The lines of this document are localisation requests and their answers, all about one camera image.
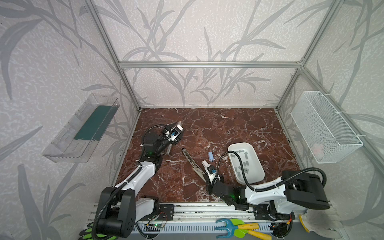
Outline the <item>blue staple box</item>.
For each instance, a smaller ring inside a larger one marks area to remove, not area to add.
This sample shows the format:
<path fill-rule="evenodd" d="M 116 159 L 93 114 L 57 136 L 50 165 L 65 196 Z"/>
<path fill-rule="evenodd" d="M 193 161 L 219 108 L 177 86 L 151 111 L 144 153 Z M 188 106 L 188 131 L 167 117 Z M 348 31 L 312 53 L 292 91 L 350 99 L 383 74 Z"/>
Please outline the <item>blue staple box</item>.
<path fill-rule="evenodd" d="M 214 159 L 214 155 L 213 155 L 213 152 L 209 152 L 209 161 L 210 162 L 213 162 L 215 159 Z"/>

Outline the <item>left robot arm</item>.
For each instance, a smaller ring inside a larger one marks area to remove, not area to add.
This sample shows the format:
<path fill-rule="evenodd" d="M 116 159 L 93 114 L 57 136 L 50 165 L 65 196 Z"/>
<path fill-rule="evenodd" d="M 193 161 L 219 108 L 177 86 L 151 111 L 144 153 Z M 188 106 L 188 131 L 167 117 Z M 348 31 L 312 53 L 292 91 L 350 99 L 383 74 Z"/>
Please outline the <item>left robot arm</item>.
<path fill-rule="evenodd" d="M 98 209 L 92 225 L 93 240 L 109 240 L 112 237 L 128 237 L 141 218 L 156 211 L 154 198 L 136 200 L 146 182 L 160 169 L 163 152 L 169 145 L 176 145 L 183 137 L 180 122 L 157 124 L 146 130 L 141 139 L 142 152 L 136 169 L 114 187 L 106 187 L 101 193 Z"/>

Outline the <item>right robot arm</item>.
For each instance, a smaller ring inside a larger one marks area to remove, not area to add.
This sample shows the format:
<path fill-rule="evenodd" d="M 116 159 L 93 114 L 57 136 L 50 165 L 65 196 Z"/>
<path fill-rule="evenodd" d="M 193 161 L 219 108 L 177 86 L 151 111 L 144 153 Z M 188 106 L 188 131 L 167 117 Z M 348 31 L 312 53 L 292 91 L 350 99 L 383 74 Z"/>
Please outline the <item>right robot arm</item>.
<path fill-rule="evenodd" d="M 287 219 L 295 211 L 328 210 L 326 197 L 326 173 L 319 168 L 306 168 L 301 171 L 283 171 L 282 175 L 270 182 L 252 186 L 246 181 L 244 186 L 233 187 L 225 184 L 219 174 L 219 166 L 203 161 L 209 179 L 209 193 L 215 195 L 235 210 L 245 211 L 254 207 L 271 221 Z"/>

